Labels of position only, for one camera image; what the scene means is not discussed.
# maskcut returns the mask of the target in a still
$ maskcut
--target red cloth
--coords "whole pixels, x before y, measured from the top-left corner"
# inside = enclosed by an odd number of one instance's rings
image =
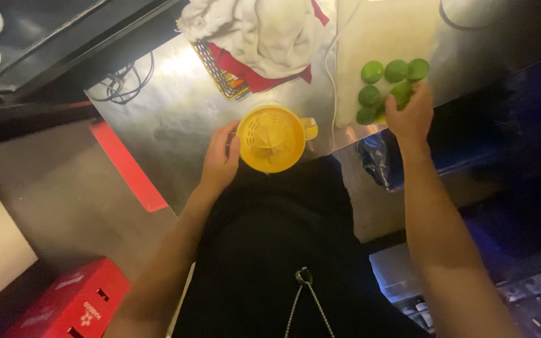
[[[314,0],[311,0],[311,2],[312,2],[312,7],[314,7],[314,16],[319,18],[323,26],[326,26],[327,23],[329,22],[329,18],[327,18],[325,13],[321,11],[319,5]],[[253,93],[258,93],[259,91],[263,91],[268,88],[273,88],[274,86],[278,84],[289,81],[291,79],[295,79],[298,76],[300,76],[302,79],[304,79],[308,83],[312,82],[312,71],[311,71],[310,65],[308,65],[308,67],[306,67],[306,69],[304,69],[299,74],[294,74],[282,79],[266,79],[260,76],[258,73],[254,72],[247,65],[244,65],[243,63],[237,61],[231,55],[231,53],[229,53],[228,51],[224,49],[219,48],[214,43],[208,43],[208,47],[210,48],[210,51],[212,52],[212,57],[214,57],[214,60],[216,61],[216,65],[220,69],[225,70],[235,75],[236,77],[244,80],[245,82],[247,82]]]

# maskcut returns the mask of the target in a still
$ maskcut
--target yellow citrus juicer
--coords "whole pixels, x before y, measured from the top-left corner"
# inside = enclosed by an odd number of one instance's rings
[[[306,141],[319,134],[316,121],[300,119],[278,105],[264,105],[249,112],[239,123],[236,136],[241,158],[263,173],[278,173],[296,164]]]

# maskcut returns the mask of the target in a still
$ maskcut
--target person's hand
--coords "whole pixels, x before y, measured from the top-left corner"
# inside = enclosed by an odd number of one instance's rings
[[[400,150],[425,146],[433,118],[433,92],[429,84],[418,81],[412,89],[414,94],[410,103],[401,111],[396,108],[393,95],[385,102],[385,119],[398,140]]]
[[[239,138],[234,137],[231,140],[229,156],[226,153],[226,144],[229,133],[234,131],[238,124],[239,121],[229,122],[212,135],[199,181],[199,187],[206,193],[219,196],[235,178],[237,165],[239,165]]]

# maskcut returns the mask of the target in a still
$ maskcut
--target yellow wire basket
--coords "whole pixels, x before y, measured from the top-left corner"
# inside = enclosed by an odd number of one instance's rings
[[[250,87],[244,80],[236,78],[235,75],[220,69],[214,62],[212,52],[205,41],[197,41],[191,44],[193,50],[206,67],[208,74],[214,80],[216,87],[222,96],[227,100],[243,97],[250,92]]]

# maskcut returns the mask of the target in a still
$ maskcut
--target person's right hand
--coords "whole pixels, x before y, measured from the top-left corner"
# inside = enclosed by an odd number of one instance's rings
[[[406,108],[399,111],[393,95],[385,102],[385,119],[402,147],[426,144],[427,133],[433,118],[433,92],[429,84],[418,81],[412,85],[414,94]]]

